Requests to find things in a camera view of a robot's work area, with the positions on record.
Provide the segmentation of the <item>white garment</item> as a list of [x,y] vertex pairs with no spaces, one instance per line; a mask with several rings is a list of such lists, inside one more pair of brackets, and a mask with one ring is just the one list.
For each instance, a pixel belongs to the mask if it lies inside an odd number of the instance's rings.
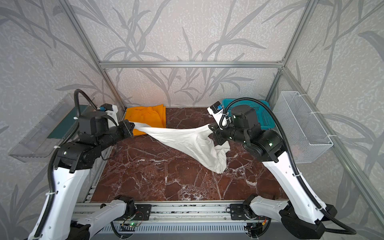
[[227,168],[226,153],[231,150],[230,144],[225,141],[222,145],[215,145],[209,137],[213,131],[208,125],[194,129],[168,129],[135,123],[135,129],[187,154],[212,172],[222,174]]

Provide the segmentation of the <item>orange drawstring shorts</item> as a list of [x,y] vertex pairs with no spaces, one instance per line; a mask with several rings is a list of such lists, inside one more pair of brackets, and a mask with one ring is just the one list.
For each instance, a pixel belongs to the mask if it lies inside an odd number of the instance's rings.
[[154,107],[128,108],[126,110],[125,120],[147,124],[154,128],[165,128],[166,107],[164,105],[158,105]]

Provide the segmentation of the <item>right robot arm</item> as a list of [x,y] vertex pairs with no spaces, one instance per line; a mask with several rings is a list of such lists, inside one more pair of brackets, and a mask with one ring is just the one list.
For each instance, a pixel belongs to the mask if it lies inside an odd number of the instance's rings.
[[328,217],[311,201],[293,171],[281,136],[274,130],[262,130],[255,109],[240,105],[232,109],[229,120],[210,125],[220,145],[228,141],[242,144],[244,149],[273,174],[288,196],[277,201],[251,195],[243,202],[242,217],[249,220],[265,217],[280,221],[298,239],[320,239]]

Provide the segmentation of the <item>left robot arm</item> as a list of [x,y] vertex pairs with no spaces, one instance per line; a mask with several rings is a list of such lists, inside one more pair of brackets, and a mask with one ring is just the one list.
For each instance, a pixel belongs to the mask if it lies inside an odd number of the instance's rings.
[[73,211],[85,179],[102,152],[133,137],[134,123],[117,123],[106,112],[77,114],[65,140],[56,147],[48,164],[49,192],[30,240],[88,240],[118,218],[136,213],[131,197],[118,196],[89,217],[77,221]]

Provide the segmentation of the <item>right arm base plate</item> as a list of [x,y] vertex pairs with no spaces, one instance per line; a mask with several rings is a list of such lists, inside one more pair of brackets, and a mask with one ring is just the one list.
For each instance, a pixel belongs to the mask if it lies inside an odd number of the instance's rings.
[[228,207],[226,207],[225,211],[227,214],[230,214],[232,221],[244,221],[250,223],[268,223],[270,221],[270,219],[265,216],[247,217],[243,204],[230,204]]

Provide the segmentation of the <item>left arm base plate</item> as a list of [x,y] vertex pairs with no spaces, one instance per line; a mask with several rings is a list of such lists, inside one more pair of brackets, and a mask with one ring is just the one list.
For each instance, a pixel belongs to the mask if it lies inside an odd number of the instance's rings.
[[132,215],[130,221],[148,221],[152,210],[151,204],[138,204],[135,205],[135,214]]

